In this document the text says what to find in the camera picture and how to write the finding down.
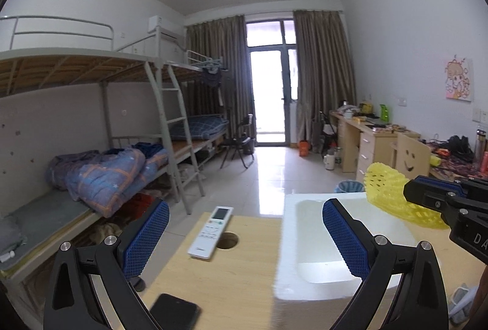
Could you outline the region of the right brown curtain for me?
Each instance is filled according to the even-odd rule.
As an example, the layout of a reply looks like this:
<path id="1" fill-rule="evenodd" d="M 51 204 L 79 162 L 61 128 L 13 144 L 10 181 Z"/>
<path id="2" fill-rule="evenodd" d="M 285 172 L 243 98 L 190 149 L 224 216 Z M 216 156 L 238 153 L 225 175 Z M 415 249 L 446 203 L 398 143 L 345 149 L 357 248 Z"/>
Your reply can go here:
<path id="1" fill-rule="evenodd" d="M 341 14 L 293 12 L 298 66 L 296 130 L 299 141 L 313 140 L 313 124 L 340 102 L 357 101 L 355 74 Z"/>

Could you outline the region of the green bag on desk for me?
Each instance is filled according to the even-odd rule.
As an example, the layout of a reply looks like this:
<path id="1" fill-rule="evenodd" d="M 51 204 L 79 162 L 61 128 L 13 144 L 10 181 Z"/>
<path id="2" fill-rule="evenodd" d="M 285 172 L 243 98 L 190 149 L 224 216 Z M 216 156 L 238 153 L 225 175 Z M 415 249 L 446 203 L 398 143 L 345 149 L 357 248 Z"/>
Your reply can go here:
<path id="1" fill-rule="evenodd" d="M 386 124 L 390 123 L 389 108 L 386 104 L 380 105 L 380 120 Z"/>

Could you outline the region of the black headphones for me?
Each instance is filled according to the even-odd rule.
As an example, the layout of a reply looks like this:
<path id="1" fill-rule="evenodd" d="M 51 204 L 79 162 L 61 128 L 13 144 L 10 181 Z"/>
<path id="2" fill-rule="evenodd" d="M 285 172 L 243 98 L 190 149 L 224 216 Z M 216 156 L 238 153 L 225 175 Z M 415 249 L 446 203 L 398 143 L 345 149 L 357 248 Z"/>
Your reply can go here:
<path id="1" fill-rule="evenodd" d="M 449 150 L 452 156 L 455 156 L 461 161 L 472 163 L 474 160 L 474 152 L 466 136 L 451 136 L 447 140 L 447 150 Z"/>

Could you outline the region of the brown curtain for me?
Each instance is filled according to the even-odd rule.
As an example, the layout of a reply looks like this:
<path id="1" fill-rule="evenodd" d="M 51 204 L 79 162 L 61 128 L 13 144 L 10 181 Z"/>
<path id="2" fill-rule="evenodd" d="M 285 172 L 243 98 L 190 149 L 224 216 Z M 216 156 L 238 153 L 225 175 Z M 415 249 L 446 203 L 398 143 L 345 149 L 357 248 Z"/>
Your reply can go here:
<path id="1" fill-rule="evenodd" d="M 237 124 L 255 112 L 245 17 L 237 15 L 188 26 L 186 47 L 220 62 L 219 71 L 213 67 L 188 82 L 188 114 L 221 114 L 228 120 L 229 133 L 236 134 Z"/>
<path id="2" fill-rule="evenodd" d="M 313 124 L 340 102 L 357 101 L 355 74 L 341 14 L 293 12 L 298 66 L 296 130 L 299 141 L 313 140 Z"/>

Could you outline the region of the wooden smiley chair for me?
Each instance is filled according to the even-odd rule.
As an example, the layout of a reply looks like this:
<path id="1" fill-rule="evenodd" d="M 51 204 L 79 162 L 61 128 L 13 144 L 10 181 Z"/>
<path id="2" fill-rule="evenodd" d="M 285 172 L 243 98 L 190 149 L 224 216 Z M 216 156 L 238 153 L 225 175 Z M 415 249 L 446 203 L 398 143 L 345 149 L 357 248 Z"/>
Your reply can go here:
<path id="1" fill-rule="evenodd" d="M 417 138 L 405 133 L 397 135 L 396 142 L 391 144 L 392 156 L 389 165 L 412 180 L 417 176 L 428 176 L 430 172 L 430 157 L 432 151 L 429 146 Z"/>

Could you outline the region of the white air conditioner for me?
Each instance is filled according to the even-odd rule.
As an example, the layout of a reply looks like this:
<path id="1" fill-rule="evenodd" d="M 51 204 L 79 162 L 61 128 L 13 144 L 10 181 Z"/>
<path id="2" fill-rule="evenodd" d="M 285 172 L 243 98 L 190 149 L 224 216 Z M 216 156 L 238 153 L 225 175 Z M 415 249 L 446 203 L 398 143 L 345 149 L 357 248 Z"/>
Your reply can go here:
<path id="1" fill-rule="evenodd" d="M 184 28 L 161 16 L 152 16 L 148 19 L 148 32 L 155 32 L 157 28 L 171 37 L 183 37 Z"/>

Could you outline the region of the metal bunk bed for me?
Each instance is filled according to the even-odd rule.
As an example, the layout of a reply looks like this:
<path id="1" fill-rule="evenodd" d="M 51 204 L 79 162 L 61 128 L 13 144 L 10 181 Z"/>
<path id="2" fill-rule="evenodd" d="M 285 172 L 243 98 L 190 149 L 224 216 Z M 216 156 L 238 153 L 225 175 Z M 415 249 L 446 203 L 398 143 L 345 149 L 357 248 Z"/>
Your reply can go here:
<path id="1" fill-rule="evenodd" d="M 47 281 L 57 247 L 105 218 L 51 187 L 45 178 L 49 162 L 87 150 L 159 143 L 169 162 L 153 181 L 168 176 L 171 193 L 185 201 L 188 181 L 179 163 L 193 160 L 217 136 L 191 139 L 180 85 L 213 67 L 219 71 L 220 62 L 187 49 L 175 61 L 165 59 L 161 43 L 179 45 L 181 39 L 159 27 L 146 37 L 150 48 L 137 51 L 134 44 L 103 48 L 114 40 L 108 24 L 97 23 L 81 45 L 70 41 L 65 17 L 26 20 L 25 33 L 35 37 L 28 47 L 14 45 L 23 33 L 19 17 L 9 17 L 13 28 L 1 32 L 1 228 L 8 238 L 1 283 L 22 319 L 39 329 L 45 291 L 36 284 Z M 170 128 L 179 121 L 186 140 L 172 141 Z"/>

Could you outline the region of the cartoon wall picture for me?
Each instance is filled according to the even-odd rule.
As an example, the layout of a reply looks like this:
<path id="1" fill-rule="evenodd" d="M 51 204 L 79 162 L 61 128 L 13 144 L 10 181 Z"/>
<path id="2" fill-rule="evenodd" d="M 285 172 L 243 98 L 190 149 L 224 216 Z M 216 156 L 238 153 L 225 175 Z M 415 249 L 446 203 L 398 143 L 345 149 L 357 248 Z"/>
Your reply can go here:
<path id="1" fill-rule="evenodd" d="M 466 58 L 454 56 L 445 66 L 445 97 L 457 101 L 472 101 L 472 64 Z"/>

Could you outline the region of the white remote control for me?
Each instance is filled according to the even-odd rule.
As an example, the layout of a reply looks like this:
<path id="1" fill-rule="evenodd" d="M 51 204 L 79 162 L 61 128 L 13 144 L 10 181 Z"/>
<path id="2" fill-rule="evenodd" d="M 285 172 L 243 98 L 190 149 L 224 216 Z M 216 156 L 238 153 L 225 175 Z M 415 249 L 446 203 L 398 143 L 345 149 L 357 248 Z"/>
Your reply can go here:
<path id="1" fill-rule="evenodd" d="M 194 239 L 188 254 L 195 259 L 209 260 L 213 255 L 221 235 L 226 230 L 234 208 L 216 206 Z"/>

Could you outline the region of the white foam box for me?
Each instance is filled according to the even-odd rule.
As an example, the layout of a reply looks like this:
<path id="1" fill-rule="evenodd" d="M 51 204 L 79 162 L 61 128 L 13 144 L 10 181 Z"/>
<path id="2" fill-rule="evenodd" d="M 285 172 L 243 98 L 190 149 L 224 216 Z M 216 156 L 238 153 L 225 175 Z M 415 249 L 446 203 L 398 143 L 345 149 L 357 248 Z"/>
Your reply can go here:
<path id="1" fill-rule="evenodd" d="M 418 244 L 401 220 L 364 193 L 287 195 L 271 328 L 331 328 L 371 269 L 376 238 Z"/>

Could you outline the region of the blue folded mattress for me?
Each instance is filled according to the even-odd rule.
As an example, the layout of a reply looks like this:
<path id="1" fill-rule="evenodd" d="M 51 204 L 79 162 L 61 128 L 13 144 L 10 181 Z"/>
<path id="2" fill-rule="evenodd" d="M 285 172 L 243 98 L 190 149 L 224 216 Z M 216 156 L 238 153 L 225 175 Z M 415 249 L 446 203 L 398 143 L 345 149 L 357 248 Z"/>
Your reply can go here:
<path id="1" fill-rule="evenodd" d="M 189 135 L 192 140 L 210 140 L 227 130 L 228 120 L 223 115 L 199 115 L 187 118 Z M 172 141 L 185 141 L 185 125 L 183 121 L 177 122 L 170 128 Z"/>

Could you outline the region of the black smartphone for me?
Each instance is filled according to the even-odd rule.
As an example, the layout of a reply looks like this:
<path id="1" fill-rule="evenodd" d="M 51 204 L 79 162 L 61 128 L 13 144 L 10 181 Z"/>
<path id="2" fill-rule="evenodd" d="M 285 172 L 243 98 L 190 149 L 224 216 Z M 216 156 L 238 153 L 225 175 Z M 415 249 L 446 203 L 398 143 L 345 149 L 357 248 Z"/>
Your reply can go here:
<path id="1" fill-rule="evenodd" d="M 168 294 L 161 294 L 150 308 L 152 317 L 164 330 L 193 329 L 200 312 L 196 303 Z"/>

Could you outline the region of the wooden desk with drawers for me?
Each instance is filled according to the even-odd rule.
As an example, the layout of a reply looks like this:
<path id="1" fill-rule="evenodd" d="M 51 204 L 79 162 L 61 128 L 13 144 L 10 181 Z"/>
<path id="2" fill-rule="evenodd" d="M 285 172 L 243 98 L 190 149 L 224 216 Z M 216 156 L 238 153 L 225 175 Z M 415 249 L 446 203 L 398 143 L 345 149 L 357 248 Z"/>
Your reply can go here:
<path id="1" fill-rule="evenodd" d="M 363 182 L 366 170 L 372 163 L 390 164 L 394 156 L 392 144 L 398 136 L 396 130 L 391 127 L 374 130 L 369 127 L 369 122 L 344 118 L 336 111 L 331 111 L 329 116 L 337 126 L 343 172 L 355 173 L 356 180 Z"/>

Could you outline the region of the black folding chair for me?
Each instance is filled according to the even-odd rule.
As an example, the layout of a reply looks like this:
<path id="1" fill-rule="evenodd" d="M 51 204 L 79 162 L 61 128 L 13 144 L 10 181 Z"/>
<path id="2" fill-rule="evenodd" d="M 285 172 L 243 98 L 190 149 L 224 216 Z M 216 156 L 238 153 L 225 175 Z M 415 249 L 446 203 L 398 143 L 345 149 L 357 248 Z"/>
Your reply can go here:
<path id="1" fill-rule="evenodd" d="M 220 145 L 220 147 L 225 149 L 225 154 L 220 164 L 221 169 L 223 169 L 231 150 L 233 150 L 231 160 L 238 155 L 246 170 L 254 163 L 255 139 L 248 134 L 251 130 L 253 119 L 254 115 L 252 113 L 247 114 L 237 125 L 236 133 L 224 140 Z"/>

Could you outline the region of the blue trash bin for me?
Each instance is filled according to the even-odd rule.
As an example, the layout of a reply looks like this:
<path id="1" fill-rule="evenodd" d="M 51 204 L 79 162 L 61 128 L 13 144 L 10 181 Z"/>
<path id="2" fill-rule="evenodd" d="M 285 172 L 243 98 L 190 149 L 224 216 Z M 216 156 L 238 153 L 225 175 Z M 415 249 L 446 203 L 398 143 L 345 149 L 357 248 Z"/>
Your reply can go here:
<path id="1" fill-rule="evenodd" d="M 364 184 L 356 180 L 343 180 L 334 189 L 337 194 L 362 193 L 364 191 Z"/>

